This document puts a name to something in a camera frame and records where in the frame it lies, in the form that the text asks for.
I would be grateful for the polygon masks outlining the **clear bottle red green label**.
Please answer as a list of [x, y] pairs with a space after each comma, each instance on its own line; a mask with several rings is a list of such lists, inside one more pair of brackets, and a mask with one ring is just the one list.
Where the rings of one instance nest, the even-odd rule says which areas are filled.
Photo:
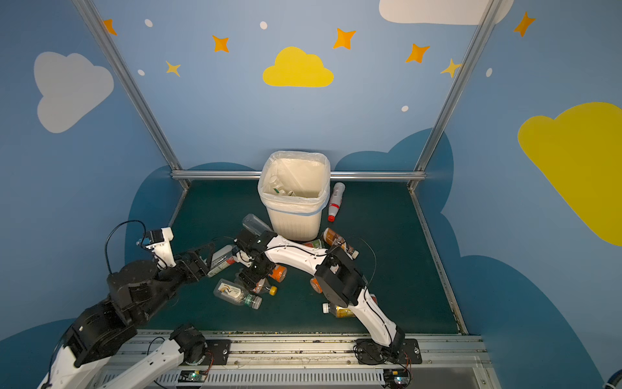
[[216, 274], [222, 272], [227, 267], [235, 264], [237, 262], [237, 253], [238, 248], [232, 245], [226, 245], [217, 252], [215, 252], [212, 256], [212, 262], [210, 266], [210, 271], [207, 276], [212, 278]]

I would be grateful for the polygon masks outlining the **orange label bottle white cap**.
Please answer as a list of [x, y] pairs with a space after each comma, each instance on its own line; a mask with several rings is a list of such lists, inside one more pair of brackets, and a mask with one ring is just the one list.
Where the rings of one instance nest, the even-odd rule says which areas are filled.
[[275, 265], [275, 267], [273, 267], [269, 272], [269, 277], [280, 283], [285, 279], [287, 271], [288, 269], [286, 269], [286, 267], [282, 265]]

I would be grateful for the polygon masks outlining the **small red label bottle yellow cap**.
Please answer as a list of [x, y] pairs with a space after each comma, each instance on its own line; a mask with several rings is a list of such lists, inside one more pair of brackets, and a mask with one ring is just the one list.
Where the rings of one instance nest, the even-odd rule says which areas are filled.
[[253, 294], [267, 293], [271, 296], [275, 296], [278, 290], [276, 286], [273, 286], [269, 283], [267, 278], [263, 278], [259, 281], [252, 281], [249, 277], [243, 275], [241, 272], [238, 272], [238, 274], [236, 274], [235, 282]]

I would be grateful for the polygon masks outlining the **square clear bottle green cap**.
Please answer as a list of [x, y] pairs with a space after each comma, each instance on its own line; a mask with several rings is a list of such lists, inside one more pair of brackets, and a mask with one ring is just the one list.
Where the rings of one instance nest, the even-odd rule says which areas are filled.
[[247, 306], [253, 310], [258, 310], [262, 305], [261, 297], [249, 292], [241, 285], [224, 279], [216, 283], [213, 293], [217, 298], [236, 306]]

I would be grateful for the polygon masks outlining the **orange white milk tea bottle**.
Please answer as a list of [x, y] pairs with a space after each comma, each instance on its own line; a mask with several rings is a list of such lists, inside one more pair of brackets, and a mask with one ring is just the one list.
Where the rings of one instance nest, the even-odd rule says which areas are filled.
[[320, 294], [322, 294], [322, 288], [321, 288], [321, 286], [319, 285], [319, 283], [318, 283], [318, 281], [317, 281], [317, 279], [316, 279], [315, 277], [314, 277], [314, 278], [312, 278], [312, 279], [309, 281], [309, 283], [310, 283], [311, 287], [313, 288], [313, 290], [314, 290], [316, 293], [320, 293]]

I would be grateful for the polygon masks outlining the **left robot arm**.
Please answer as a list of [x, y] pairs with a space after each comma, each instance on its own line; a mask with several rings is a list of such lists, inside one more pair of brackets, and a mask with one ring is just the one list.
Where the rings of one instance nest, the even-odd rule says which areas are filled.
[[[179, 288], [200, 281], [209, 270], [197, 251], [187, 251], [164, 267], [154, 259], [137, 260], [109, 274], [109, 295], [68, 327], [55, 346], [40, 387], [88, 387], [111, 357], [173, 299]], [[202, 333], [186, 324], [110, 385], [146, 387], [159, 374], [183, 363], [199, 364], [206, 355]]]

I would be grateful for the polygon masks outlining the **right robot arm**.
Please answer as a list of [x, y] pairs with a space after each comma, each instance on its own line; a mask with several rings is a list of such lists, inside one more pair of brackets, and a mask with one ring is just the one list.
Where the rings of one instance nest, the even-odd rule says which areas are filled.
[[329, 302], [353, 312], [383, 353], [396, 357], [402, 351], [404, 331], [372, 299], [367, 280], [343, 248], [313, 249], [270, 230], [260, 235], [241, 230], [234, 242], [241, 257], [250, 262], [241, 272], [247, 285], [274, 278], [279, 265], [306, 272], [318, 281]]

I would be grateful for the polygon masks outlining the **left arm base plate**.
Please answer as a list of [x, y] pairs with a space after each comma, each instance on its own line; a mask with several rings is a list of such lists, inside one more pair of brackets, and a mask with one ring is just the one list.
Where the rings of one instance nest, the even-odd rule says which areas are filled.
[[197, 366], [226, 366], [231, 351], [231, 340], [208, 339], [203, 347]]

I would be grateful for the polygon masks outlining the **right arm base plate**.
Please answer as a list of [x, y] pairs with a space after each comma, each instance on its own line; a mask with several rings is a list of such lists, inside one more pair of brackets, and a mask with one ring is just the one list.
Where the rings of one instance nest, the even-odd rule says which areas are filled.
[[420, 365], [423, 363], [419, 343], [415, 339], [406, 339], [392, 352], [388, 347], [380, 346], [371, 339], [355, 341], [353, 353], [361, 365], [377, 366], [385, 364]]

